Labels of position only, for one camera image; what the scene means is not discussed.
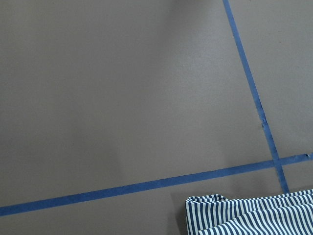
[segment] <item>striped cloth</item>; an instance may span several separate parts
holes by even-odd
[[[189,235],[313,235],[313,189],[251,199],[189,197],[186,214]]]

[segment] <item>blue painter's tape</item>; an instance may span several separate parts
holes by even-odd
[[[243,47],[241,39],[240,39],[240,35],[239,35],[238,29],[237,29],[237,26],[236,26],[236,23],[235,23],[235,20],[234,20],[234,16],[232,14],[232,11],[231,11],[231,8],[230,8],[230,5],[229,5],[229,1],[228,0],[223,0],[223,3],[224,3],[225,11],[226,11],[226,14],[227,14],[227,17],[228,17],[228,21],[229,21],[229,24],[230,24],[230,27],[231,27],[234,39],[235,39],[235,42],[236,42],[238,53],[239,53],[241,62],[242,62],[243,67],[244,67],[246,78],[247,78],[248,84],[250,86],[251,94],[253,96],[253,100],[254,100],[255,106],[257,108],[257,111],[258,111],[258,114],[259,114],[259,118],[260,118],[260,120],[262,122],[263,130],[264,130],[264,133],[265,133],[265,136],[266,136],[266,139],[267,139],[267,142],[268,142],[268,146],[269,146],[269,149],[270,149],[273,161],[274,161],[274,165],[275,165],[275,168],[276,168],[276,171],[277,171],[277,175],[278,175],[278,178],[279,178],[280,185],[281,185],[281,187],[283,189],[283,192],[284,193],[288,193],[289,192],[289,188],[288,188],[288,185],[287,185],[287,181],[286,181],[286,178],[285,178],[285,175],[284,175],[284,172],[283,172],[282,165],[281,165],[281,163],[279,161],[279,155],[278,155],[278,152],[277,152],[277,149],[276,149],[276,146],[275,146],[275,142],[274,142],[272,133],[270,131],[270,128],[269,128],[269,125],[268,125],[268,122],[267,122],[267,119],[266,119],[266,116],[265,116],[265,112],[264,112],[264,109],[263,109],[261,101],[260,101],[260,97],[259,97],[258,91],[257,91],[255,83],[254,83],[254,79],[253,79],[253,76],[252,76],[252,73],[251,73],[251,70],[250,70],[250,67],[249,67],[248,60],[246,58],[245,50],[244,50],[244,47]]]
[[[286,157],[286,158],[281,158],[280,163],[282,165],[290,165],[294,163],[300,163],[300,162],[305,162],[313,159],[313,153],[311,154],[300,154],[300,155],[295,155],[291,157]]]
[[[23,212],[28,212],[28,211],[29,212],[36,211],[36,210],[41,210],[41,209],[46,209],[46,208],[69,205],[73,203],[114,197],[114,196],[134,193],[134,192],[141,192],[141,191],[146,191],[146,190],[151,190],[151,189],[156,189],[156,188],[181,185],[181,184],[214,179],[214,178],[240,174],[240,173],[245,173],[245,172],[250,172],[250,171],[256,171],[256,170],[261,170],[261,169],[266,169],[266,168],[271,168],[271,167],[274,167],[273,161],[265,161],[265,162],[260,162],[260,163],[246,164],[246,165],[229,167],[229,168],[207,171],[207,172],[202,172],[202,173],[177,176],[177,177],[172,177],[172,178],[167,178],[167,179],[162,179],[162,180],[154,180],[154,181],[121,186],[121,187],[116,187],[116,188],[108,188],[108,189],[103,189],[103,190],[98,190],[98,191],[84,192],[84,193],[79,193],[79,194],[74,194],[74,195],[69,195],[69,196],[17,204],[17,205],[12,205],[12,206],[1,207],[0,216],[23,213]]]

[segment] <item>gray surface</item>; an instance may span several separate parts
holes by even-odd
[[[270,159],[221,1],[1,10],[1,205]]]
[[[313,152],[313,1],[231,1],[281,157]]]
[[[313,152],[313,2],[232,0],[281,157]],[[221,0],[0,3],[0,206],[271,159]],[[313,188],[312,162],[284,166]],[[274,169],[0,217],[0,234],[186,234],[188,196]]]
[[[42,211],[0,217],[0,234],[186,235],[184,202],[191,195],[228,198],[280,194],[274,169],[161,188]]]

